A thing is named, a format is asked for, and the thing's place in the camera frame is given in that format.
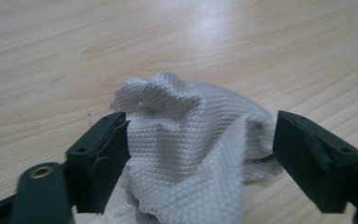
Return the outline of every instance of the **crumpled cloth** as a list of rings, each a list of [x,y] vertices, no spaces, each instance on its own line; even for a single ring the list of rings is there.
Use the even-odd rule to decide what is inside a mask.
[[[128,80],[111,108],[131,121],[122,187],[138,223],[242,223],[243,181],[282,170],[270,114],[233,91],[161,72]]]

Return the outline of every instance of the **wood grain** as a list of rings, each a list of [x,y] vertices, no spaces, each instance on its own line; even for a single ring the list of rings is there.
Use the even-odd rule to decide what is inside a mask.
[[[0,0],[0,200],[25,169],[62,162],[126,79],[161,70],[358,147],[358,1]],[[245,187],[247,223],[351,223],[351,205],[322,215],[287,174]]]

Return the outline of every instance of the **table surface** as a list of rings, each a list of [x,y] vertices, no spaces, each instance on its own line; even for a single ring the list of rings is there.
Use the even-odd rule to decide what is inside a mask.
[[[22,171],[63,162],[125,80],[158,71],[275,119],[301,114],[358,148],[358,1],[0,0],[0,200]],[[351,223],[351,205],[323,215],[286,173],[245,188],[247,223]]]

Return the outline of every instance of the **textured fabric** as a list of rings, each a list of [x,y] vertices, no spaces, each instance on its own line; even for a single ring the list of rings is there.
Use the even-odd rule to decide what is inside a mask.
[[[243,181],[281,167],[261,106],[170,73],[131,79],[111,108],[127,113],[131,159],[123,173],[138,223],[242,223]]]

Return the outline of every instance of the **screw hole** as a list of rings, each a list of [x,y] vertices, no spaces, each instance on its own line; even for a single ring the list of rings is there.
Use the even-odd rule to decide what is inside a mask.
[[[84,153],[84,152],[87,152],[87,149],[85,147],[80,147],[77,149],[77,152]]]
[[[41,178],[41,177],[51,174],[51,172],[53,172],[53,170],[54,169],[51,166],[42,166],[42,167],[39,167],[39,168],[33,170],[31,172],[30,176],[32,179]]]

